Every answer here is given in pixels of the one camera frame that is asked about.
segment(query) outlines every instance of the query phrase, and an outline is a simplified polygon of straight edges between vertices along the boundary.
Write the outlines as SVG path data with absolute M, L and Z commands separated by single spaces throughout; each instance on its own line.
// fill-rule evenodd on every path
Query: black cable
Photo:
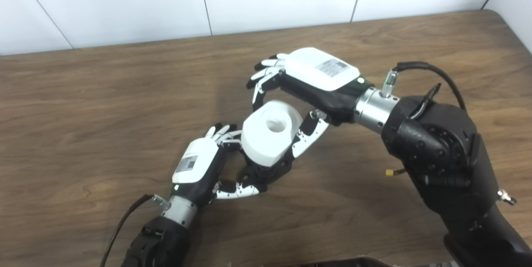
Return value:
M 429 101 L 431 101 L 434 98 L 434 95 L 438 93 L 440 87 L 441 87 L 441 83 L 438 83 L 437 85 L 432 87 L 431 90 L 429 90 L 429 92 L 427 92 L 427 94 L 423 97 L 423 100 L 418 105 L 418 108 L 416 108 L 416 110 L 414 110 L 408 118 L 417 119 L 418 117 L 420 117 L 425 111 L 425 109 L 427 109 Z
M 424 69 L 424 70 L 430 70 L 438 74 L 441 78 L 443 78 L 447 82 L 447 84 L 453 91 L 453 94 L 456 97 L 456 100 L 458 101 L 458 105 L 460 105 L 460 108 L 462 108 L 464 111 L 467 112 L 466 103 L 464 102 L 464 99 L 462 98 L 462 94 L 460 94 L 460 90 L 458 90 L 458 87 L 456 86 L 454 81 L 451 79 L 451 77 L 447 75 L 447 73 L 444 72 L 442 69 L 437 68 L 436 66 L 433 66 L 431 64 L 428 64 L 427 62 L 419 62 L 419 61 L 399 62 L 397 66 L 393 68 L 393 70 L 397 72 L 402 72 L 403 70 L 408 70 L 408 69 Z
M 396 170 L 396 171 L 394 171 L 394 176 L 399 176 L 399 174 L 403 174 L 405 172 L 406 172 L 406 170 L 404 168 L 400 169 L 400 170 Z
M 118 222 L 118 225 L 116 226 L 116 229 L 114 230 L 113 235 L 111 236 L 111 240 L 109 240 L 109 244 L 107 248 L 105 249 L 105 252 L 103 254 L 103 258 L 101 258 L 100 267 L 105 267 L 105 261 L 107 261 L 107 257 L 109 256 L 109 252 L 111 252 L 111 248 L 114 244 L 114 240 L 116 240 L 116 236 L 118 235 L 118 232 L 122 228 L 122 225 L 124 225 L 124 222 L 129 217 L 129 214 L 131 214 L 133 211 L 135 211 L 140 205 L 144 204 L 146 201 L 150 200 L 153 197 L 153 194 L 144 194 L 141 198 L 139 198 L 137 201 L 135 201 L 131 207 L 129 207 L 129 210 L 124 214 L 120 222 Z

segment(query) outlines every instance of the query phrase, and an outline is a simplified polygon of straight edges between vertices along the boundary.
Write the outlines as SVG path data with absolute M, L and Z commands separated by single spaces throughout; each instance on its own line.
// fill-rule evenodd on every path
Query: label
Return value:
M 181 159 L 174 173 L 193 170 L 194 164 L 196 164 L 197 159 L 198 159 L 198 156 L 191 156 L 191 157 L 186 157 L 186 158 Z
M 349 66 L 347 64 L 344 64 L 344 62 L 339 61 L 336 58 L 329 59 L 319 66 L 316 66 L 317 70 L 323 72 L 331 78 L 343 72 L 344 70 L 347 70 L 348 68 Z

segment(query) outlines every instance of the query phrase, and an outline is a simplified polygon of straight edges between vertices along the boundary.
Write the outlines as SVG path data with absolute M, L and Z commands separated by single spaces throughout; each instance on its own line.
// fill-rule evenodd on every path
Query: hole in cylinder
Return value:
M 286 121 L 270 116 L 266 119 L 266 127 L 274 133 L 280 133 L 286 129 Z

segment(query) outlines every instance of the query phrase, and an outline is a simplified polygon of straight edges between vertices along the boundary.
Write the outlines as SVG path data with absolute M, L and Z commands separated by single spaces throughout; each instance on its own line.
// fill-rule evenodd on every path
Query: wooden table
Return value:
M 253 66 L 317 47 L 380 85 L 398 61 L 428 61 L 455 79 L 487 144 L 499 204 L 532 244 L 532 57 L 499 15 L 473 11 L 0 57 L 0 265 L 93 267 L 125 210 L 167 195 L 188 143 L 217 121 L 251 113 Z M 398 96 L 439 78 L 405 72 Z M 268 99 L 310 109 L 282 92 Z M 455 103 L 443 86 L 437 100 Z M 230 161 L 233 178 L 242 162 Z M 372 256 L 396 265 L 450 260 L 445 228 L 380 138 L 332 127 L 262 195 L 215 201 L 197 218 L 186 266 L 277 267 Z M 118 266 L 145 205 L 122 229 Z

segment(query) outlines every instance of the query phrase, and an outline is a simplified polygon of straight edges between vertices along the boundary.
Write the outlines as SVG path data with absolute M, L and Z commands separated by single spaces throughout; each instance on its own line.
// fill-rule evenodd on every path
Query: robotic hand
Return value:
M 144 225 L 122 267 L 182 265 L 190 246 L 188 228 L 194 216 L 215 199 L 220 187 L 218 177 L 229 153 L 241 149 L 241 131 L 235 129 L 235 125 L 216 124 L 205 137 L 189 144 L 173 174 L 170 200 L 154 196 L 165 210 Z
M 328 123 L 358 123 L 378 133 L 404 166 L 387 175 L 408 172 L 424 203 L 445 223 L 445 246 L 460 266 L 532 266 L 532 251 L 495 204 L 517 201 L 499 189 L 482 137 L 458 88 L 441 69 L 425 62 L 399 63 L 382 90 L 357 68 L 314 48 L 275 55 L 255 69 L 247 84 L 255 87 L 254 110 L 262 106 L 266 91 L 279 87 L 315 106 Z M 460 108 L 433 101 L 440 84 L 425 96 L 393 96 L 399 72 L 409 69 L 443 77 Z

